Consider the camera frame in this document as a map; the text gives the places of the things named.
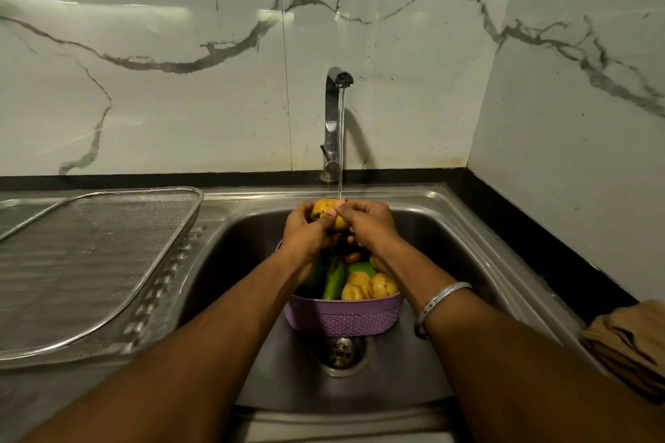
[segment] silver bangle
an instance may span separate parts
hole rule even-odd
[[[449,286],[444,287],[441,291],[439,291],[439,293],[435,297],[430,299],[429,303],[425,305],[425,308],[423,308],[422,312],[420,312],[420,315],[418,316],[418,319],[414,324],[414,332],[416,333],[416,336],[418,338],[423,338],[424,340],[427,339],[427,333],[425,333],[425,330],[422,327],[422,323],[425,321],[425,317],[428,316],[428,314],[432,311],[432,309],[436,306],[436,304],[446,296],[450,296],[451,294],[453,294],[458,289],[464,289],[464,288],[471,289],[471,284],[468,282],[455,282],[450,284]]]

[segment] brown cloth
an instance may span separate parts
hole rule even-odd
[[[665,305],[651,299],[597,317],[580,342],[645,399],[665,403]]]

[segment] faucet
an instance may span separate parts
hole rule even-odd
[[[340,147],[340,133],[344,127],[340,127],[339,90],[348,88],[353,84],[353,76],[340,69],[331,67],[326,76],[326,131],[321,145],[323,152],[323,171],[320,179],[327,184],[339,181],[342,166],[340,165],[340,153],[344,151]]]

